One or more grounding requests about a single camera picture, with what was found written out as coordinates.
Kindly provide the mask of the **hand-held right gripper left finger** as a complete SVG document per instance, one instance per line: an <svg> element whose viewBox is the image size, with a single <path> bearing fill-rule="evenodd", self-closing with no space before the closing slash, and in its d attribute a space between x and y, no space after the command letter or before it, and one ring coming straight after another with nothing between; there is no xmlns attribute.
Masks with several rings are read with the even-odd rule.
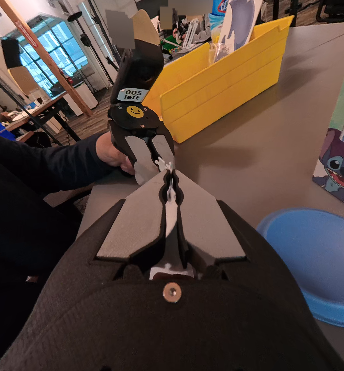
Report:
<svg viewBox="0 0 344 371"><path fill-rule="evenodd" d="M165 203L171 171L164 170L120 200L111 211L110 229L97 258L151 269L165 253Z"/></svg>

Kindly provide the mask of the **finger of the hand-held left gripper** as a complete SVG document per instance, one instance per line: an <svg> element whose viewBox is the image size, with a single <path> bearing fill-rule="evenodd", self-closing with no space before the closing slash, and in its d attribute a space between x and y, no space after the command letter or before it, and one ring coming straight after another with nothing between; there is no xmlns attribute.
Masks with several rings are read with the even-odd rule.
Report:
<svg viewBox="0 0 344 371"><path fill-rule="evenodd" d="M159 174L159 167L153 161L151 151L143 139L128 136L125 137L125 140L135 158L133 168L135 170L136 182L142 186Z"/></svg>
<svg viewBox="0 0 344 371"><path fill-rule="evenodd" d="M157 159L155 160L155 164L160 171L164 171L166 169L172 171L175 169L175 159L174 154L165 138L165 136L155 136L152 139L152 144L157 153Z"/></svg>

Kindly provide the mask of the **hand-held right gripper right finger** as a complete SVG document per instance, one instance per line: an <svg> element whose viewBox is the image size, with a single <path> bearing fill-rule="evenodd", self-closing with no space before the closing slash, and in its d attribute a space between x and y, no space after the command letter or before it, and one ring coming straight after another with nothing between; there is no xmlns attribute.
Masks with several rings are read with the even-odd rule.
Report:
<svg viewBox="0 0 344 371"><path fill-rule="evenodd" d="M173 184L182 267L205 273L208 266L244 260L246 254L216 198L178 170L173 171Z"/></svg>

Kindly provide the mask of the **single white puzzle piece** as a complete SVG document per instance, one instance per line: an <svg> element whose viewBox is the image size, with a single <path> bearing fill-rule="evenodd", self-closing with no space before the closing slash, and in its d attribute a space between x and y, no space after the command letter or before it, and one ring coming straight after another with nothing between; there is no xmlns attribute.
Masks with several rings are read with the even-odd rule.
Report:
<svg viewBox="0 0 344 371"><path fill-rule="evenodd" d="M176 203L176 191L175 191L175 181L174 172L170 171L169 188L167 191L167 202L172 205Z"/></svg>

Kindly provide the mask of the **assembled curved puzzle section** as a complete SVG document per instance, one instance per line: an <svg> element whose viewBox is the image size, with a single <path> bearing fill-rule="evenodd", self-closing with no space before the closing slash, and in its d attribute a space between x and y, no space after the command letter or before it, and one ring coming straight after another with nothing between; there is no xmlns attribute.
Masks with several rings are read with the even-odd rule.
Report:
<svg viewBox="0 0 344 371"><path fill-rule="evenodd" d="M176 222L177 222L177 214L178 214L178 205L177 202L175 204L170 205L167 201L165 203L165 215L166 215L166 237L172 232Z"/></svg>

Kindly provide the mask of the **yellow plastic bin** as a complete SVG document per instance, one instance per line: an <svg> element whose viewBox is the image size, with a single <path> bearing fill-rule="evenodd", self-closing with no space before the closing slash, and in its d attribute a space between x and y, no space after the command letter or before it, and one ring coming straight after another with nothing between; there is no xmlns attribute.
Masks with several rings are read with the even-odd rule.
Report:
<svg viewBox="0 0 344 371"><path fill-rule="evenodd" d="M143 105L182 143L279 80L294 16L256 25L249 43L208 65L205 43L168 63Z"/></svg>

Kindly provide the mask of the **person's left forearm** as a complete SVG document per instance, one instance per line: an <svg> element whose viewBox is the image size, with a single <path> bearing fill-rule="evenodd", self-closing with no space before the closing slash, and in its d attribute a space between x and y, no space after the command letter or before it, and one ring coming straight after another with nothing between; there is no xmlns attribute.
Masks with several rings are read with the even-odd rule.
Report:
<svg viewBox="0 0 344 371"><path fill-rule="evenodd" d="M82 188L115 169L96 153L100 136L98 133L75 145L44 149L0 137L0 167L37 193Z"/></svg>

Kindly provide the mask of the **blue round ball stand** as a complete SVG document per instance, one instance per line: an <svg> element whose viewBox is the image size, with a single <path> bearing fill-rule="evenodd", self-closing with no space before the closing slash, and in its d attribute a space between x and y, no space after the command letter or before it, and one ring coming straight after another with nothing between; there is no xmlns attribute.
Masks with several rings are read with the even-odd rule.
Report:
<svg viewBox="0 0 344 371"><path fill-rule="evenodd" d="M344 328L344 218L288 208L266 216L257 231L289 268L313 317Z"/></svg>

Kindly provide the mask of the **cartoon printed puzzle box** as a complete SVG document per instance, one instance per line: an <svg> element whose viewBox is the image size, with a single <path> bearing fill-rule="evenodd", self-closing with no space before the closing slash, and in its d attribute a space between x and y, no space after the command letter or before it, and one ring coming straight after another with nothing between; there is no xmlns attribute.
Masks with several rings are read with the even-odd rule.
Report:
<svg viewBox="0 0 344 371"><path fill-rule="evenodd" d="M312 180L344 203L344 80Z"/></svg>

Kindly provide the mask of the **person's left hand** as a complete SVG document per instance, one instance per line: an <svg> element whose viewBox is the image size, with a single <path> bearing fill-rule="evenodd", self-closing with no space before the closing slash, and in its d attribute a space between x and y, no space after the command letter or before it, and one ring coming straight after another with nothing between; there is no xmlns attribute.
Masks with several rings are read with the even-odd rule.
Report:
<svg viewBox="0 0 344 371"><path fill-rule="evenodd" d="M96 141L98 158L111 167L119 167L124 172L135 175L135 170L127 155L120 152L112 142L111 132L102 134Z"/></svg>

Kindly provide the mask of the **tan cardboard sheet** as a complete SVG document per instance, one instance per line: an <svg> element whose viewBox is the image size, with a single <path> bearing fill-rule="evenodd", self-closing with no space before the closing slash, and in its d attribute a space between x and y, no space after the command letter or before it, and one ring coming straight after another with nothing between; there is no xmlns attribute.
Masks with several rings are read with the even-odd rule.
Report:
<svg viewBox="0 0 344 371"><path fill-rule="evenodd" d="M160 37L147 12L143 9L132 17L134 39L156 46L160 45Z"/></svg>
<svg viewBox="0 0 344 371"><path fill-rule="evenodd" d="M24 95L34 99L42 97L40 86L25 66L8 68L8 72Z"/></svg>

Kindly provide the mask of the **black tripod stand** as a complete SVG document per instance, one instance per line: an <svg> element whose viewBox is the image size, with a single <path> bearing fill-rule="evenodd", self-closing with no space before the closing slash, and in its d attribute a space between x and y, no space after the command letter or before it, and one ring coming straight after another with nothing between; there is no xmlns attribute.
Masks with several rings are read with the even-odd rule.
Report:
<svg viewBox="0 0 344 371"><path fill-rule="evenodd" d="M106 33L103 20L95 6L94 1L68 1L73 15L81 12L76 20L71 23L76 27L81 38L85 38L84 45L89 54L95 60L96 68L107 81L109 86L113 86L117 76L118 63L117 57L113 54L109 36Z"/></svg>

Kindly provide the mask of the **white paper sheet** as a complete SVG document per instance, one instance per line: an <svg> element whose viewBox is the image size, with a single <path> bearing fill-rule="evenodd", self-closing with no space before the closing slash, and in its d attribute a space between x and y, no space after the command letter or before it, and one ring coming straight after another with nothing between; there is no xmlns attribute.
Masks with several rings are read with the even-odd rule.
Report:
<svg viewBox="0 0 344 371"><path fill-rule="evenodd" d="M233 53L249 42L262 0L230 0L226 7L218 43L228 53Z"/></svg>

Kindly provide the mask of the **black square panel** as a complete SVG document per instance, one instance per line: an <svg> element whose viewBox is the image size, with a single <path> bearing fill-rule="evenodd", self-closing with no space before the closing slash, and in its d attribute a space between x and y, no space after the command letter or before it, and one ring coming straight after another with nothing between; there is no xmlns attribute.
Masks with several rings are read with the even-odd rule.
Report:
<svg viewBox="0 0 344 371"><path fill-rule="evenodd" d="M1 46L7 69L21 67L20 46L17 39L2 39Z"/></svg>

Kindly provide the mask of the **wooden post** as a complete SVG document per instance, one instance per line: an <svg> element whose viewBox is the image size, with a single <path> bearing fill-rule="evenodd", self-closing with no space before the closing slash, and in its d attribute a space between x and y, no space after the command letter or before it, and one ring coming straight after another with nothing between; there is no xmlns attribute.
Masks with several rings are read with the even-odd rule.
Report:
<svg viewBox="0 0 344 371"><path fill-rule="evenodd" d="M58 79L59 83L77 104L80 110L88 118L93 115L91 109L74 89L74 87L67 81L67 79L60 72L59 67L51 58L50 54L45 50L44 46L38 40L37 36L34 34L32 29L28 26L24 18L18 13L15 7L10 1L0 0L0 7L7 17L12 21L14 26L20 31L20 33L25 37L29 44L35 49L41 60L47 65L50 71Z"/></svg>

